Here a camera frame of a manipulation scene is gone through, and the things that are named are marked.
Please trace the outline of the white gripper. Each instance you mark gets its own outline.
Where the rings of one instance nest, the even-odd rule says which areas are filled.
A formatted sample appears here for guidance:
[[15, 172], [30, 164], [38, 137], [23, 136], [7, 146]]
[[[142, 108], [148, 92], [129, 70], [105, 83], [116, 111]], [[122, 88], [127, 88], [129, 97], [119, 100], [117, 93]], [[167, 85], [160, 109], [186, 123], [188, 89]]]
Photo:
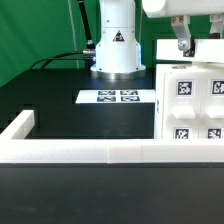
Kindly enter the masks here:
[[190, 17], [210, 15], [210, 39], [221, 39], [224, 31], [224, 0], [142, 0], [149, 18], [171, 17], [171, 26], [183, 53], [195, 52], [194, 37], [190, 33]]

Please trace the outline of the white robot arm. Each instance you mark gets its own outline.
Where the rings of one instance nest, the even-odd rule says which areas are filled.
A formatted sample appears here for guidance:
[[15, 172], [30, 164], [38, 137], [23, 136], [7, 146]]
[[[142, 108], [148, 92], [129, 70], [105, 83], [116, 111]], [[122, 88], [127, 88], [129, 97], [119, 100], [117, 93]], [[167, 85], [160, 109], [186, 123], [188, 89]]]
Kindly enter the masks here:
[[[218, 32], [224, 13], [224, 0], [142, 0], [149, 18], [170, 17], [177, 37], [176, 47], [182, 55], [193, 57], [196, 42], [189, 30], [190, 17], [215, 17], [212, 32]], [[130, 79], [146, 70], [141, 62], [141, 45], [135, 38], [134, 0], [100, 0], [101, 39], [96, 45], [95, 64], [91, 72], [104, 79]]]

